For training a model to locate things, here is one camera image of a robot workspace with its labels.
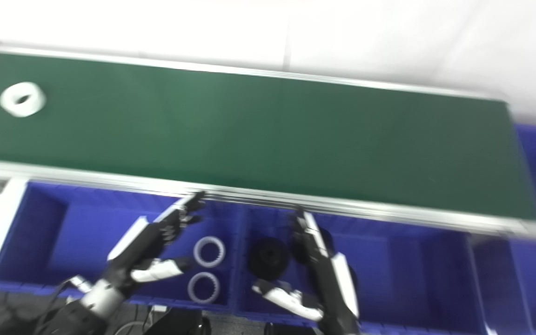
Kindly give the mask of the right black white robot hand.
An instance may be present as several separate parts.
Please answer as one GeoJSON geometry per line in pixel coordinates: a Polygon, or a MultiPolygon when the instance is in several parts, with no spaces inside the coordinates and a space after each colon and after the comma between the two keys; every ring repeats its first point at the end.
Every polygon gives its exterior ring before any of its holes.
{"type": "Polygon", "coordinates": [[[257,279],[252,290],[278,307],[315,322],[324,335],[359,335],[359,305],[345,255],[329,248],[325,231],[304,208],[295,209],[290,227],[289,250],[295,261],[306,267],[315,295],[266,279],[257,279]]]}

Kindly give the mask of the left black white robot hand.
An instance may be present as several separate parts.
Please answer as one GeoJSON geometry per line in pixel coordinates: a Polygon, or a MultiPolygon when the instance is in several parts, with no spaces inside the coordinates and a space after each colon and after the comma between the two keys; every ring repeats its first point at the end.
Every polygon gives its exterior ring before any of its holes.
{"type": "Polygon", "coordinates": [[[132,241],[110,260],[102,278],[112,284],[125,298],[130,297],[140,286],[131,277],[134,269],[143,269],[144,264],[159,257],[166,246],[177,240],[185,227],[200,222],[200,215],[192,212],[204,207],[204,191],[190,193],[175,201],[152,223],[147,223],[132,241]]]}

